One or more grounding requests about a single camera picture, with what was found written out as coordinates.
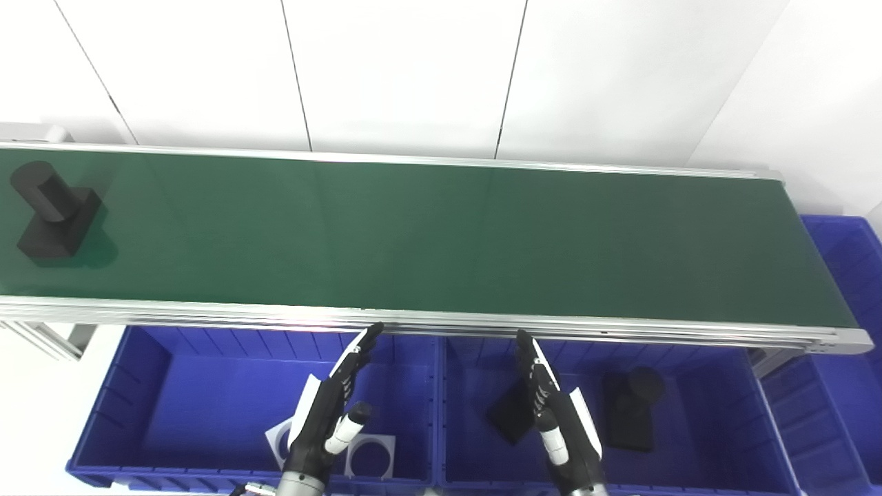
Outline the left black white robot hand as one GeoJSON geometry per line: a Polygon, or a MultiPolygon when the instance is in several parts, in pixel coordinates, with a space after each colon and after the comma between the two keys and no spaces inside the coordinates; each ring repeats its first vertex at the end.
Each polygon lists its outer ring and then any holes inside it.
{"type": "Polygon", "coordinates": [[[327,483],[335,458],[349,448],[373,414],[368,402],[348,405],[355,393],[357,374],[369,363],[383,331],[383,323],[371,324],[344,348],[327,379],[309,377],[292,418],[283,474],[327,483]]]}

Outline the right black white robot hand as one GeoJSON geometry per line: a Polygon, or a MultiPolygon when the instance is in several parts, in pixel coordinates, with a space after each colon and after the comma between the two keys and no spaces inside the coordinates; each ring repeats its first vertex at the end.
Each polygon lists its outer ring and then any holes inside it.
{"type": "Polygon", "coordinates": [[[517,367],[526,382],[527,401],[547,452],[549,477],[561,495],[607,495],[602,446],[579,387],[560,387],[539,342],[517,330],[517,367]]]}

